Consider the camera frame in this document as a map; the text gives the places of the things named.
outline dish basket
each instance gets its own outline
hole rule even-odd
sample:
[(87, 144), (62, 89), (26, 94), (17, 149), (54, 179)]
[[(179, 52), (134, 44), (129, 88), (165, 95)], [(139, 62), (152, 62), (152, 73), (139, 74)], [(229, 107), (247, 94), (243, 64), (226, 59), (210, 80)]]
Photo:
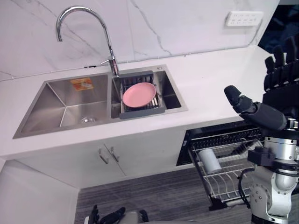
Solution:
[[(262, 146), (263, 137), (258, 128), (234, 133), (220, 134), (211, 137), (193, 139), (188, 146), (189, 156), (202, 180), (208, 199), (210, 210), (226, 208), (241, 204), (238, 182), (241, 172), (246, 168), (253, 168), (254, 164), (247, 161), (248, 149)], [(212, 149), (221, 170), (208, 174), (199, 152)], [(242, 189), (245, 196), (250, 194), (253, 179), (251, 172), (243, 175)]]
[(130, 88), (132, 85), (135, 85), (137, 83), (147, 82), (147, 83), (153, 84), (156, 87), (157, 85), (154, 82), (153, 71), (137, 72), (137, 73), (134, 73), (133, 76), (131, 74), (129, 74), (127, 76), (122, 75), (120, 77), (120, 82), (121, 82), (120, 119), (143, 117), (143, 116), (148, 116), (148, 115), (152, 115), (152, 114), (158, 114), (158, 113), (165, 112), (165, 107), (163, 107), (162, 103), (161, 103), (161, 94), (158, 92), (158, 90), (156, 92), (155, 97), (152, 99), (152, 101), (143, 107), (132, 108), (132, 107), (126, 106), (122, 101), (124, 92), (128, 88)]

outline black wire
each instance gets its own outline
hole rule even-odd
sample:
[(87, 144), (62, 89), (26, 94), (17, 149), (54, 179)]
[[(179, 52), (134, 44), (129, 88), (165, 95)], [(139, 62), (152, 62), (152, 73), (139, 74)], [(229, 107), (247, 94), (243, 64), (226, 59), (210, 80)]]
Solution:
[(238, 189), (239, 189), (239, 195), (241, 197), (241, 199), (244, 201), (244, 203), (246, 204), (247, 208), (250, 209), (250, 204), (245, 196), (245, 193), (243, 191), (243, 188), (242, 188), (242, 178), (243, 178), (243, 175), (247, 172), (250, 172), (250, 171), (254, 171), (254, 168), (247, 168), (247, 169), (244, 169), (240, 176), (238, 177), (239, 179), (239, 183), (238, 183)]

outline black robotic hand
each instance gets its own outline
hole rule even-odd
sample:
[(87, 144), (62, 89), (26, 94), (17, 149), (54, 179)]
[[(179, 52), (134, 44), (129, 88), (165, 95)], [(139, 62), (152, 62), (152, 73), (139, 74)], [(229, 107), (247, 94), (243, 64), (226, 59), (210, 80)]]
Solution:
[(298, 130), (299, 60), (293, 37), (286, 40), (286, 59), (281, 46), (273, 49), (275, 62), (265, 60), (267, 75), (264, 80), (263, 103), (252, 100), (230, 85), (224, 92), (240, 116), (265, 130)]
[(89, 216), (88, 224), (96, 224), (96, 223), (98, 223), (98, 220), (100, 218), (100, 216), (99, 216), (98, 213), (99, 213), (98, 206), (95, 205), (93, 207), (93, 210), (92, 210), (90, 216)]

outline sink drying rack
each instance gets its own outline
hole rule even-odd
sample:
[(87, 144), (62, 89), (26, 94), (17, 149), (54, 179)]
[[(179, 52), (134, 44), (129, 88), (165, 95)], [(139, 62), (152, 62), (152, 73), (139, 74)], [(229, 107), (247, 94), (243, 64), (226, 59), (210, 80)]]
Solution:
[(126, 106), (122, 101), (124, 92), (128, 88), (130, 88), (132, 85), (135, 85), (137, 83), (147, 82), (147, 83), (153, 84), (154, 86), (157, 86), (154, 82), (153, 71), (137, 72), (137, 73), (134, 73), (133, 76), (132, 76), (132, 74), (122, 75), (120, 77), (120, 82), (121, 82), (120, 119), (136, 118), (136, 117), (148, 116), (148, 115), (152, 115), (152, 114), (159, 114), (159, 113), (165, 112), (165, 107), (162, 105), (161, 94), (158, 92), (157, 88), (156, 88), (157, 92), (156, 92), (155, 97), (152, 99), (151, 102), (149, 102), (147, 105), (145, 105), (143, 107), (132, 108), (132, 107)]

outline stainless steel sink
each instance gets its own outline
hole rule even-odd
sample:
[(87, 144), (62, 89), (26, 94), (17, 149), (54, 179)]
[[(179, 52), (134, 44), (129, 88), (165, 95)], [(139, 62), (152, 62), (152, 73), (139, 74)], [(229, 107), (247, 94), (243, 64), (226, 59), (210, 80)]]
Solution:
[[(152, 70), (165, 113), (186, 110), (166, 66)], [(33, 100), (14, 138), (122, 121), (120, 80), (112, 73), (46, 81)]]

